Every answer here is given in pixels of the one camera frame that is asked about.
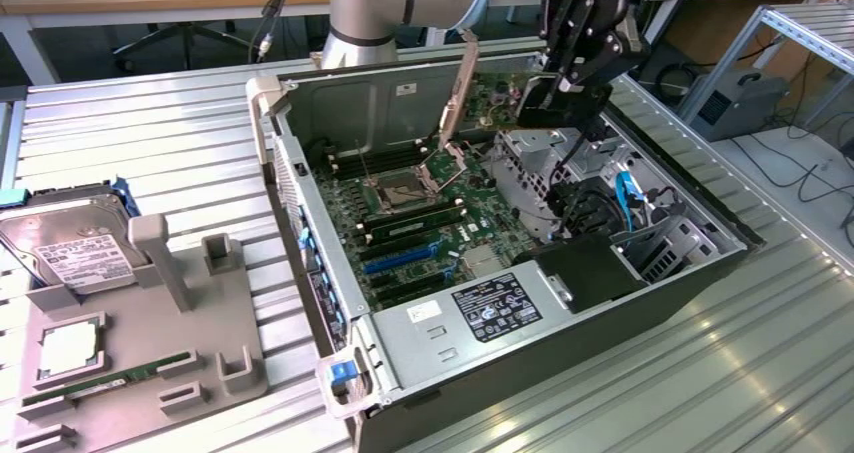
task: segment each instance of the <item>sticker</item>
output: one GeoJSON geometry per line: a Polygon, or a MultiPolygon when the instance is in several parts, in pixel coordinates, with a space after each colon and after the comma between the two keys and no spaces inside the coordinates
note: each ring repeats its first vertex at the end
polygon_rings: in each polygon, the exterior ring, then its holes
{"type": "Polygon", "coordinates": [[[487,343],[543,319],[513,273],[451,295],[469,328],[487,343]]]}
{"type": "Polygon", "coordinates": [[[418,83],[398,85],[395,93],[398,96],[414,95],[415,93],[418,93],[418,83]]]}
{"type": "Polygon", "coordinates": [[[469,236],[469,233],[466,233],[466,228],[458,226],[457,231],[459,231],[459,236],[463,237],[463,241],[471,241],[471,237],[469,236]]]}
{"type": "Polygon", "coordinates": [[[397,230],[391,230],[389,232],[389,236],[399,235],[401,233],[406,233],[409,231],[415,231],[419,228],[425,227],[425,223],[413,223],[410,226],[405,226],[403,228],[398,228],[397,230]]]}
{"type": "Polygon", "coordinates": [[[39,246],[36,255],[72,288],[131,276],[131,264],[112,235],[39,246]]]}
{"type": "Polygon", "coordinates": [[[431,300],[427,303],[422,303],[421,305],[407,309],[406,312],[410,314],[410,320],[413,320],[413,323],[418,323],[434,316],[439,316],[442,314],[442,309],[439,308],[437,300],[431,300]]]}

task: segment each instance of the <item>slotted aluminum table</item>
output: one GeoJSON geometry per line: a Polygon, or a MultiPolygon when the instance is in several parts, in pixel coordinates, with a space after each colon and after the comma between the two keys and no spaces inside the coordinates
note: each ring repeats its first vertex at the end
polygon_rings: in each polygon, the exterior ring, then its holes
{"type": "MultiPolygon", "coordinates": [[[[143,211],[167,215],[172,248],[214,231],[246,244],[271,392],[120,451],[351,449],[315,386],[317,353],[262,191],[243,90],[253,76],[310,67],[290,62],[38,87],[6,114],[18,119],[7,133],[23,139],[6,163],[18,186],[56,187],[119,173],[143,211]]],[[[615,81],[613,101],[768,246],[664,325],[407,450],[853,448],[854,286],[845,267],[631,80],[615,81]]],[[[23,285],[23,271],[7,265],[0,432],[15,414],[23,285]]]]}

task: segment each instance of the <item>floor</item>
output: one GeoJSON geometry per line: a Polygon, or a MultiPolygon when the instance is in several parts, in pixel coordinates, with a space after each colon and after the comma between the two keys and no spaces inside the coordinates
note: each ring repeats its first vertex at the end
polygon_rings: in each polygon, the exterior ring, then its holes
{"type": "MultiPolygon", "coordinates": [[[[507,8],[490,8],[489,13],[475,26],[478,36],[485,39],[513,38],[531,36],[537,33],[538,7],[519,7],[514,24],[505,20],[507,8]]],[[[249,40],[253,36],[259,20],[238,20],[239,38],[249,40]]],[[[326,16],[307,17],[306,29],[309,44],[297,44],[297,38],[289,33],[287,22],[281,22],[278,38],[269,53],[269,61],[298,58],[301,52],[319,51],[329,32],[326,16]]],[[[207,25],[218,31],[226,30],[225,22],[207,25]]],[[[398,46],[414,47],[423,44],[421,28],[401,28],[398,46]]],[[[103,78],[166,73],[183,69],[183,48],[180,37],[170,38],[163,43],[150,46],[146,50],[130,55],[134,62],[134,73],[126,73],[115,66],[112,49],[136,41],[146,34],[146,25],[120,25],[114,27],[46,28],[36,30],[39,41],[44,45],[47,55],[54,62],[56,72],[63,82],[84,81],[103,78]]],[[[449,42],[459,41],[451,34],[449,42]]],[[[242,65],[247,61],[246,49],[222,45],[208,38],[198,38],[192,48],[192,59],[196,68],[215,68],[242,65]]],[[[27,83],[15,55],[0,39],[0,87],[18,86],[27,83]]]]}

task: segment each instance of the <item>ram slot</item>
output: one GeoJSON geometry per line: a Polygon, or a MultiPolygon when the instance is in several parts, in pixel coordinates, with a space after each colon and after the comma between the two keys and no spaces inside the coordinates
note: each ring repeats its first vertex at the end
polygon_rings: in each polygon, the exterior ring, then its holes
{"type": "Polygon", "coordinates": [[[337,158],[333,161],[333,173],[335,178],[346,180],[365,175],[366,166],[370,173],[382,173],[398,168],[406,168],[407,166],[415,166],[423,160],[425,154],[421,148],[406,147],[381,153],[369,153],[363,158],[361,158],[359,155],[337,158]]]}
{"type": "Polygon", "coordinates": [[[417,218],[427,213],[434,213],[438,211],[445,211],[445,210],[450,210],[451,208],[457,207],[457,206],[462,206],[463,205],[463,200],[449,200],[445,201],[442,203],[435,203],[433,205],[427,205],[427,206],[422,206],[421,208],[415,208],[414,210],[407,210],[403,211],[401,213],[397,213],[394,215],[390,216],[383,216],[382,218],[377,218],[373,220],[363,220],[362,221],[362,227],[366,231],[366,233],[370,233],[374,228],[381,227],[381,226],[386,226],[390,225],[393,223],[398,223],[402,221],[406,221],[411,218],[417,218]]]}
{"type": "Polygon", "coordinates": [[[366,243],[379,245],[411,235],[425,234],[443,226],[459,223],[463,221],[465,215],[466,208],[458,206],[451,210],[429,213],[398,223],[383,225],[365,235],[366,243]]]}
{"type": "Polygon", "coordinates": [[[429,241],[423,235],[413,235],[397,241],[393,241],[391,243],[386,243],[383,245],[369,248],[359,253],[359,259],[362,261],[369,261],[374,258],[379,258],[381,256],[391,255],[393,253],[398,253],[399,251],[409,250],[410,248],[427,246],[427,244],[429,241]]]}

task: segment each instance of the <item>power supply label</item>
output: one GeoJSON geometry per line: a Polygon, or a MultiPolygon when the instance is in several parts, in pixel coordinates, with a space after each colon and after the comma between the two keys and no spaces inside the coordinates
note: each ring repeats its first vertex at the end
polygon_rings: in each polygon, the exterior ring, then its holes
{"type": "Polygon", "coordinates": [[[451,295],[482,343],[543,319],[513,273],[451,295]]]}
{"type": "Polygon", "coordinates": [[[36,254],[72,288],[131,275],[131,264],[112,235],[39,246],[36,254]]]}

